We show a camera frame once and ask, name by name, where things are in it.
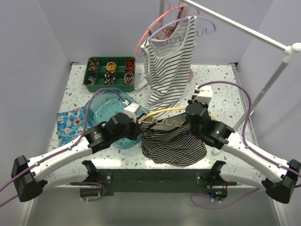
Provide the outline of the yellow plastic hanger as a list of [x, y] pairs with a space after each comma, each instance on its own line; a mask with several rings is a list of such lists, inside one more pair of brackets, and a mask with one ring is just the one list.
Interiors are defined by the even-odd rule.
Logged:
[[186, 113], [188, 113], [188, 111], [190, 110], [191, 115], [193, 114], [192, 110], [194, 110], [194, 113], [198, 113], [198, 112], [201, 113], [202, 111], [205, 111], [206, 115], [209, 116], [211, 119], [213, 119], [213, 121], [218, 121], [218, 119], [215, 116], [208, 114], [207, 108], [203, 107], [201, 104], [193, 103], [193, 104], [189, 104], [187, 107], [173, 107], [173, 108], [166, 108], [166, 109], [161, 109], [161, 110], [151, 112], [151, 113], [145, 115], [144, 117], [142, 117], [142, 119], [139, 121], [139, 125], [144, 126], [144, 125], [157, 124], [157, 125], [166, 125], [169, 127], [182, 127], [183, 124], [185, 124], [184, 121], [180, 123], [177, 120], [173, 120], [171, 123], [168, 123], [167, 119], [158, 121], [157, 118], [154, 118], [151, 121], [146, 121], [147, 118], [149, 118], [153, 115], [168, 112], [168, 111], [176, 111], [176, 110], [185, 110]]

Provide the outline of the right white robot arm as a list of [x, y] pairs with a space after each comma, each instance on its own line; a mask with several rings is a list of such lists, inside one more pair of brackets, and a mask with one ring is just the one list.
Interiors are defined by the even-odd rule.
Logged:
[[243, 160], [254, 171], [225, 167], [224, 161], [216, 161], [210, 171], [201, 178], [210, 186], [225, 182], [237, 182], [264, 189], [277, 202], [288, 204], [297, 187], [301, 163], [295, 159], [284, 160], [246, 141], [232, 127], [211, 119], [205, 105], [189, 101], [185, 108], [190, 133], [210, 147], [230, 153]]

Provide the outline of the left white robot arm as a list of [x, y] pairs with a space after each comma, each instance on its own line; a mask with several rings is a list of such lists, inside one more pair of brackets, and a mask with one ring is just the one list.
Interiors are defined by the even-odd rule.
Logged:
[[90, 127], [82, 136], [47, 154], [27, 159], [21, 155], [14, 160], [11, 177], [21, 202], [39, 196], [51, 185], [51, 175], [61, 167], [127, 138], [136, 140], [140, 134], [139, 118], [135, 113], [118, 113], [106, 123]]

